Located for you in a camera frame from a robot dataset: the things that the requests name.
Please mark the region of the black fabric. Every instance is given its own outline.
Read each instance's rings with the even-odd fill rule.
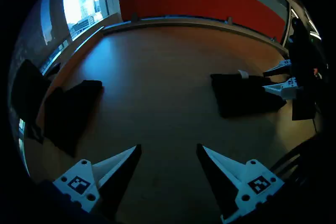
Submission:
[[[18,116],[26,123],[35,124],[50,83],[29,60],[21,64],[13,82],[11,102]]]
[[[66,92],[56,88],[45,101],[45,137],[74,156],[101,90],[102,82],[96,80],[84,80]]]
[[[211,74],[220,115],[224,118],[277,111],[286,104],[281,97],[265,92],[275,84],[269,78],[240,74]]]

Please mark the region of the window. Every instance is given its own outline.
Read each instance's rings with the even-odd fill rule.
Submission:
[[[102,19],[99,0],[63,0],[72,39]]]

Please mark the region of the red wall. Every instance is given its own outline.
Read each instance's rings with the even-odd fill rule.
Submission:
[[[130,20],[164,15],[203,16],[240,24],[280,41],[285,21],[258,0],[119,0],[121,16]]]

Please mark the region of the black chair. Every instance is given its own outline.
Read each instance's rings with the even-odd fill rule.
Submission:
[[[11,91],[12,106],[26,123],[27,134],[41,143],[41,129],[35,120],[50,83],[31,61],[25,60],[16,73]]]

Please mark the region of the screw hole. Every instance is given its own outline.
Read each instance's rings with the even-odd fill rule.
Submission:
[[[64,196],[66,197],[67,200],[71,200],[71,196],[67,193],[64,193]]]
[[[249,200],[249,195],[244,194],[244,195],[241,197],[241,199],[242,199],[243,201],[248,201],[248,200]]]
[[[74,201],[73,204],[74,206],[81,208],[81,203],[79,201]]]
[[[262,203],[261,202],[258,202],[257,204],[255,204],[255,208],[259,208],[261,207]]]
[[[90,193],[90,194],[87,196],[87,199],[90,200],[90,201],[94,201],[94,200],[96,199],[96,196],[94,196],[93,194]]]

